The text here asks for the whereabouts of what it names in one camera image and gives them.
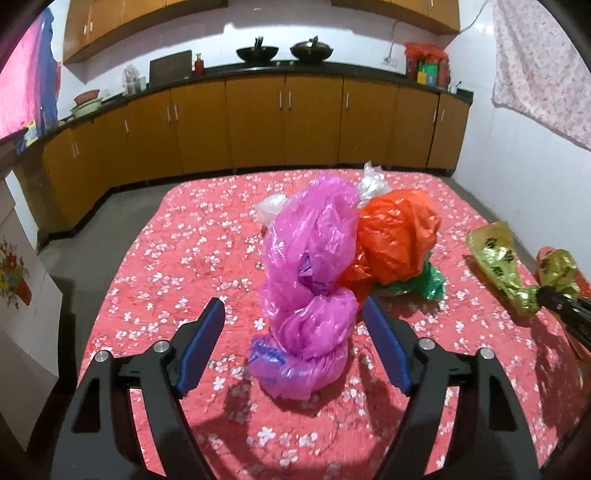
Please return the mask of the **lower wooden kitchen cabinets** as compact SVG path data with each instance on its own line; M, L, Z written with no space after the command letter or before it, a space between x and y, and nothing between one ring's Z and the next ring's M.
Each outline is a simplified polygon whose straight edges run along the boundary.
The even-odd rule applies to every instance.
M345 64L214 68L56 128L15 175L44 239L118 188L211 172L369 162L449 173L473 99Z

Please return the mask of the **wooden kitchen cabinets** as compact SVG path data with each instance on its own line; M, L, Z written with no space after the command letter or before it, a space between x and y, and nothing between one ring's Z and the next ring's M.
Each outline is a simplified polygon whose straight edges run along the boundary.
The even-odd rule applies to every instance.
M449 173L473 99L345 64L214 68L56 128L15 175L44 239L118 188L211 172L369 162Z
M456 1L72 1L63 61L122 64L191 51L216 66L237 61L256 38L288 59L294 44L317 37L332 62L399 68L405 44L460 30Z

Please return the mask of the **upper wooden kitchen cabinets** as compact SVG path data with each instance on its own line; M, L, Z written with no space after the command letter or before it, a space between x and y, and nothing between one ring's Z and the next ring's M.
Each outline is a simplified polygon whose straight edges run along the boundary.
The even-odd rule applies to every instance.
M191 51L216 66L237 61L256 38L288 59L294 44L317 37L332 62L399 68L405 44L460 30L456 1L72 1L63 61L122 64Z

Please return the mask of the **red plastic basket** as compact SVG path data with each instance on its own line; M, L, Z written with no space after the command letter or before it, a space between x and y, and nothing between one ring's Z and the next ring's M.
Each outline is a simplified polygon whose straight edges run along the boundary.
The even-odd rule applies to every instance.
M570 300L590 300L590 282L579 270L572 255L564 249L543 247L536 257L536 279L540 286L551 287ZM578 361L590 365L590 348L575 335L558 310L551 310L559 321Z

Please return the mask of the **green plastic bag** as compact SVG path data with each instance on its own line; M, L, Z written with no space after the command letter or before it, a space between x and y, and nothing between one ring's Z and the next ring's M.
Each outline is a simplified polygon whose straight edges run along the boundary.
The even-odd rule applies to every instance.
M446 293L445 282L442 272L430 261L426 261L418 276L386 286L376 286L374 291L385 296L417 294L427 301L441 301Z

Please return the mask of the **white floral cabinet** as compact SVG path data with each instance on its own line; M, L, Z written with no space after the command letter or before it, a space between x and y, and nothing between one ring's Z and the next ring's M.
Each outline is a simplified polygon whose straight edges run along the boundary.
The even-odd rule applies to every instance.
M22 448L58 378L63 295L32 248L1 183L1 416Z

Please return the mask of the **red floral tablecloth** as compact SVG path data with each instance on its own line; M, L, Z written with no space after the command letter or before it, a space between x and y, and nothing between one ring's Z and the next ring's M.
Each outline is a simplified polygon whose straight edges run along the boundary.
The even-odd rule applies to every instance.
M85 359L170 340L212 298L225 318L177 382L198 447L220 479L370 479L410 403L408 357L380 359L362 304L381 284L444 278L428 296L385 291L393 318L438 349L489 349L523 409L542 464L583 416L589 380L557 321L534 301L511 308L475 261L485 220L442 180L390 173L358 207L353 170L297 170L190 181L170 190L125 255Z

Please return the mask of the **orange-red plastic bag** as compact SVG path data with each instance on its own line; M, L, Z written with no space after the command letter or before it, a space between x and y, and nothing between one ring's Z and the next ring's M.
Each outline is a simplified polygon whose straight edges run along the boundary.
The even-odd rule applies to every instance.
M440 225L435 203L424 190L393 190L373 198L360 210L356 256L339 285L363 302L375 286L420 276Z

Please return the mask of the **purple plastic bag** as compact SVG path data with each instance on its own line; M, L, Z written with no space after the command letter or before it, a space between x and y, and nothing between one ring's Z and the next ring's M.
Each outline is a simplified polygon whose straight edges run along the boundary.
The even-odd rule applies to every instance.
M263 240L259 290L265 335L252 337L249 372L273 398L308 400L345 370L359 302L339 277L356 256L355 217L332 208L300 226L274 224Z

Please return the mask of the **pink floral hanging cloth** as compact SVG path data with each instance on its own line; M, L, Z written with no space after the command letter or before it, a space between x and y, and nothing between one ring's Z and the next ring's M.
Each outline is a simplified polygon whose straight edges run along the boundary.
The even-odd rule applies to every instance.
M590 72L539 2L492 3L495 106L520 113L581 148L590 148Z

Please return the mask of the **white plastic bag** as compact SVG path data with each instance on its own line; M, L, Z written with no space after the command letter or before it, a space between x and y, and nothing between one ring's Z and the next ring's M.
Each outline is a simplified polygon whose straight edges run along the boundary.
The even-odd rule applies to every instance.
M270 195L254 210L259 222L268 228L274 224L300 226L332 208L344 209L345 218L351 219L355 217L353 208L361 208L391 190L382 168L367 162L356 183L321 174L293 196L283 192Z

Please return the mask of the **green box on counter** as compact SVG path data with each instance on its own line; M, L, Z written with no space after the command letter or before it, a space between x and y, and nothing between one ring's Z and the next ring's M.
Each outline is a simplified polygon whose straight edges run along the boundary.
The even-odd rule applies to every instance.
M417 71L417 82L428 87L437 87L439 77L439 64L420 62Z

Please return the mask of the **red bag on counter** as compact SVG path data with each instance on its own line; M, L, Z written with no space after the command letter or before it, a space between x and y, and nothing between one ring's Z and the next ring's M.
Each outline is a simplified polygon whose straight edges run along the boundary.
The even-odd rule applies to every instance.
M451 82L449 56L441 48L423 43L406 43L406 76L417 82L417 71L420 62L439 64L438 86L435 88L447 90Z

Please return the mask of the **stacked bowls on counter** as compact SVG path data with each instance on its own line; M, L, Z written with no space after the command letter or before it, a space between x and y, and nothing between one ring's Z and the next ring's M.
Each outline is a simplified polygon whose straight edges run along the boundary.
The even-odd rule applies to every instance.
M74 103L75 105L71 109L71 114L74 118L81 118L93 113L102 105L100 90L94 89L83 92L74 98Z

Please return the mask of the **glass jar on counter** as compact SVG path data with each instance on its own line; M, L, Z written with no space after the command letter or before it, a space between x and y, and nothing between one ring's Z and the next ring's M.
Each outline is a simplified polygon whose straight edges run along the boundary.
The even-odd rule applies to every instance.
M122 86L127 97L139 94L147 88L145 77L132 64L127 65L122 72Z

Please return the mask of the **black wok with lid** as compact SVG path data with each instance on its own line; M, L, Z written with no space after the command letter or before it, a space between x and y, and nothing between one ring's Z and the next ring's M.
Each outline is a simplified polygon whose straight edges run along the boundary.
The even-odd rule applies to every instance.
M308 41L295 43L290 47L290 53L301 63L317 65L329 59L334 50L328 44L318 40L318 36L315 36Z

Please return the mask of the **pink blue hanging cloth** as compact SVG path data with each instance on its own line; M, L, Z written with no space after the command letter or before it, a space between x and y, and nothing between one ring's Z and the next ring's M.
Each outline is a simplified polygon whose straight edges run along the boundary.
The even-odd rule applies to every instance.
M58 122L61 64L53 56L54 16L45 9L28 28L1 72L1 136L20 130L22 152Z

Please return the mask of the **brown cutting board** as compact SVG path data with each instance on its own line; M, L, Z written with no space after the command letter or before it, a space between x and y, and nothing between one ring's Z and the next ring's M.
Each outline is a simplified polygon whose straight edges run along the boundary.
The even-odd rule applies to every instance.
M185 50L151 60L149 63L149 88L157 88L190 78L191 59L191 51Z

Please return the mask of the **red bottle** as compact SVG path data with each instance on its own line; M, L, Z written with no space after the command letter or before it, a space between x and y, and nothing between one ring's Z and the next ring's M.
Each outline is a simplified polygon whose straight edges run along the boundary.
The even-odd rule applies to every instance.
M195 55L194 61L194 74L197 76L201 76L204 73L204 60L201 58L201 54L197 53Z

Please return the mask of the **black wok with utensil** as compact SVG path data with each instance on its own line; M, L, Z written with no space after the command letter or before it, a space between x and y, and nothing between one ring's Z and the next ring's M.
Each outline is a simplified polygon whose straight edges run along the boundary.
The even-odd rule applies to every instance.
M263 44L263 37L256 37L252 47L243 47L236 50L238 57L249 65L266 65L279 53L276 46L266 46Z

